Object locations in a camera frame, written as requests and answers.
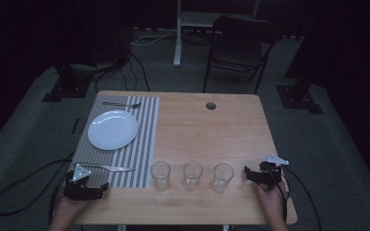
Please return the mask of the black folding chair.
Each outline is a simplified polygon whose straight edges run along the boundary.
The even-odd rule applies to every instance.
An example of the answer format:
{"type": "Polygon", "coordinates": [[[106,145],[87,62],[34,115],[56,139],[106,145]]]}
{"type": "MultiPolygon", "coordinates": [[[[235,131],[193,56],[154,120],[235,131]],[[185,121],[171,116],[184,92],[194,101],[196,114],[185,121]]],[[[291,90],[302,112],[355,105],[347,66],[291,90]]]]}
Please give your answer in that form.
{"type": "Polygon", "coordinates": [[[211,68],[220,68],[251,74],[257,72],[253,93],[257,94],[270,53],[279,40],[277,26],[267,20],[222,15],[212,27],[208,60],[202,91],[206,92],[211,68]]]}

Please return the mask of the white metal table frame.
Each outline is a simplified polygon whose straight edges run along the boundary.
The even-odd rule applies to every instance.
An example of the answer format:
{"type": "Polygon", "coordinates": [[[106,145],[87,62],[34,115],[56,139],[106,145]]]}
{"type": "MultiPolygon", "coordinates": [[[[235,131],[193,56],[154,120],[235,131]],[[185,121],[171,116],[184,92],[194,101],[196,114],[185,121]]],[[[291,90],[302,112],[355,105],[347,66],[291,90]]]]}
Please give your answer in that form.
{"type": "MultiPolygon", "coordinates": [[[[176,39],[174,47],[174,55],[172,65],[174,67],[181,66],[182,57],[182,29],[184,27],[191,28],[211,28],[214,21],[222,15],[231,14],[230,10],[223,11],[209,11],[209,10],[189,10],[184,11],[182,9],[182,1],[176,0],[176,39]]],[[[252,0],[253,4],[250,13],[237,13],[237,16],[242,16],[244,18],[255,18],[257,16],[258,8],[261,0],[252,0]]]]}

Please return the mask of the person's right hand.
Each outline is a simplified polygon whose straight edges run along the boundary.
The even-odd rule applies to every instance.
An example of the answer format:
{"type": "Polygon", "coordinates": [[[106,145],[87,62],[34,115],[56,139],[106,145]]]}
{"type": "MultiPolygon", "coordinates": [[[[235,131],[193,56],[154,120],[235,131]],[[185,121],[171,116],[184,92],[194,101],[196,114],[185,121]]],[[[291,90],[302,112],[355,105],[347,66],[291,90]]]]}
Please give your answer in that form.
{"type": "Polygon", "coordinates": [[[254,184],[253,188],[271,230],[288,231],[288,226],[283,215],[284,198],[282,194],[285,193],[285,184],[280,182],[278,185],[279,188],[273,188],[267,192],[257,184],[254,184]]]}

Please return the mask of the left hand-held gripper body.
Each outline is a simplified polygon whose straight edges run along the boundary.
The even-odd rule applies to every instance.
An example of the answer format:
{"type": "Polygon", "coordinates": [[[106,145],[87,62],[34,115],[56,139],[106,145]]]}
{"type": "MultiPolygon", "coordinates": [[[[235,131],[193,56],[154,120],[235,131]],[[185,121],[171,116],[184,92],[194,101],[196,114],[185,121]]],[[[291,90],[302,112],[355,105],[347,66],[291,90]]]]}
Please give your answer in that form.
{"type": "Polygon", "coordinates": [[[66,184],[64,187],[64,196],[75,200],[82,201],[84,192],[100,192],[90,190],[87,183],[92,172],[84,167],[74,167],[66,174],[66,184]]]}

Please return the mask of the silver fork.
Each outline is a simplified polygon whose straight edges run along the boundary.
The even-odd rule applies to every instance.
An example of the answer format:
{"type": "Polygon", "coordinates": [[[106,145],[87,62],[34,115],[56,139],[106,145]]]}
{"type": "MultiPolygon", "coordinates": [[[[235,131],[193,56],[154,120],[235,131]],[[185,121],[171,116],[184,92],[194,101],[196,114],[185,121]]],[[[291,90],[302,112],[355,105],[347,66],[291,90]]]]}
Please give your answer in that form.
{"type": "Polygon", "coordinates": [[[101,104],[102,105],[106,105],[106,106],[127,107],[127,108],[131,108],[131,109],[137,109],[137,108],[141,107],[142,102],[135,103],[135,104],[122,104],[122,103],[115,103],[115,102],[102,102],[101,104]]]}

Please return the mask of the grey striped placemat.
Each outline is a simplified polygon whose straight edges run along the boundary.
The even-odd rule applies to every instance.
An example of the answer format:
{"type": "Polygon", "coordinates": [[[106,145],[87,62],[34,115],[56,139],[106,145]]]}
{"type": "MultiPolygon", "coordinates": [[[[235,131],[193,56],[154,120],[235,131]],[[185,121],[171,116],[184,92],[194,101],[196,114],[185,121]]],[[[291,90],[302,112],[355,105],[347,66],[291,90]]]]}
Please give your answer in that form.
{"type": "Polygon", "coordinates": [[[86,126],[74,153],[71,168],[77,163],[90,163],[114,167],[134,167],[129,172],[109,172],[96,167],[85,167],[92,172],[88,187],[98,187],[109,183],[111,188],[147,188],[151,182],[149,168],[153,164],[155,133],[158,121],[159,99],[152,96],[98,95],[92,105],[86,126]],[[131,109],[102,105],[102,102],[135,104],[141,107],[131,109]],[[109,111],[126,111],[139,123],[137,136],[125,147],[116,150],[102,150],[94,147],[88,139],[91,122],[109,111]]]}

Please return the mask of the white round plate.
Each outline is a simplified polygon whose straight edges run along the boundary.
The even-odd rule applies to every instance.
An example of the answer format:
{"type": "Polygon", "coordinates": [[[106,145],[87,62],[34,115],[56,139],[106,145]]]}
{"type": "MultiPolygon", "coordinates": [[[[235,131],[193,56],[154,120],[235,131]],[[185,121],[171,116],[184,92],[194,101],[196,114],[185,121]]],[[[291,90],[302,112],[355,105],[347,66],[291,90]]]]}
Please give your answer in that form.
{"type": "Polygon", "coordinates": [[[126,111],[109,111],[97,116],[88,129],[90,143],[102,150],[125,147],[137,136],[139,123],[126,111]]]}

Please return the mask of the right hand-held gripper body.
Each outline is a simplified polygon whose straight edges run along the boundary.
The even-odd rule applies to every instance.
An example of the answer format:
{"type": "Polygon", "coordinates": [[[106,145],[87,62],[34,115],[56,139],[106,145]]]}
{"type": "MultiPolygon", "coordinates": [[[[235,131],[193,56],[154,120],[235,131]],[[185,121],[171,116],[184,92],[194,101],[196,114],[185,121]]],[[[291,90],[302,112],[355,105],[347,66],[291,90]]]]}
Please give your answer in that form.
{"type": "Polygon", "coordinates": [[[271,190],[281,181],[282,167],[288,166],[289,162],[280,158],[276,154],[270,156],[262,156],[260,169],[259,183],[266,185],[268,190],[271,190]]]}

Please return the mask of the black stand with base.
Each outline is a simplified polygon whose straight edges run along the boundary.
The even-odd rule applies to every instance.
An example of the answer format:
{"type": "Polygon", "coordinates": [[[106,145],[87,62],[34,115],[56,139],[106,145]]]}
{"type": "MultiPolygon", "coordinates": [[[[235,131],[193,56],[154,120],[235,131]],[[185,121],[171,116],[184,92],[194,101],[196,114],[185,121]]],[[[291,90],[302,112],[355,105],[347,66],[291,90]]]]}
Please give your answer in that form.
{"type": "Polygon", "coordinates": [[[310,45],[312,29],[313,22],[306,29],[302,43],[285,74],[286,78],[296,78],[296,84],[276,85],[276,88],[284,109],[307,110],[311,114],[322,115],[320,105],[309,93],[309,88],[318,76],[318,65],[310,45]]]}
{"type": "Polygon", "coordinates": [[[69,64],[56,64],[59,78],[43,102],[60,102],[63,98],[84,98],[93,77],[91,74],[76,71],[69,64]]]}

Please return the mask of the person's left hand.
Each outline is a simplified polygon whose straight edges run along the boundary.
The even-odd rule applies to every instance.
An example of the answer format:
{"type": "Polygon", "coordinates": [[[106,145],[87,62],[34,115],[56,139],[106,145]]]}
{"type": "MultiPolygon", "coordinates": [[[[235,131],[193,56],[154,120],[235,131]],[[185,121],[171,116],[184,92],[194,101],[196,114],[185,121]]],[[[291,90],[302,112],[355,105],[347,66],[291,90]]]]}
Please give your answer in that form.
{"type": "Polygon", "coordinates": [[[75,201],[62,197],[55,205],[49,231],[67,231],[79,214],[90,204],[89,201],[75,201]]]}

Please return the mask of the silver table knife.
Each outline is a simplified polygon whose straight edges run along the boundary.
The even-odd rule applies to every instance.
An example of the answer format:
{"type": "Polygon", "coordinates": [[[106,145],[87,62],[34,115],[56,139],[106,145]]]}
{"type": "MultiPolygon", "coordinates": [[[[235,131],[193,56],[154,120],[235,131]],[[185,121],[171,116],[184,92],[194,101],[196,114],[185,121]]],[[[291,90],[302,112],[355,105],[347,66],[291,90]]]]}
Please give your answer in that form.
{"type": "Polygon", "coordinates": [[[109,172],[129,172],[134,171],[134,167],[114,167],[114,166],[105,166],[105,165],[97,165],[97,164],[90,164],[90,163],[77,163],[73,165],[74,167],[96,167],[108,170],[109,172]]]}

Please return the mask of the clear drinking glass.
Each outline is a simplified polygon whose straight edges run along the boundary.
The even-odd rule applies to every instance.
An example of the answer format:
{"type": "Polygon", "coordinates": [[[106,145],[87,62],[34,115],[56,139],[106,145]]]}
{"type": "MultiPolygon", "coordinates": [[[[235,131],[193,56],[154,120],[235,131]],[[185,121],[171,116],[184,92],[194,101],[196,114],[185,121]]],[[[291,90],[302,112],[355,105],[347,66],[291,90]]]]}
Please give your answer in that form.
{"type": "Polygon", "coordinates": [[[203,174],[203,166],[196,161],[187,162],[183,166],[183,187],[187,191],[194,191],[198,188],[200,177],[203,174]]]}
{"type": "Polygon", "coordinates": [[[223,193],[234,176],[231,165],[219,163],[214,167],[210,187],[215,193],[223,193]]]}
{"type": "Polygon", "coordinates": [[[171,166],[164,161],[157,161],[150,168],[153,187],[163,192],[170,187],[171,166]]]}

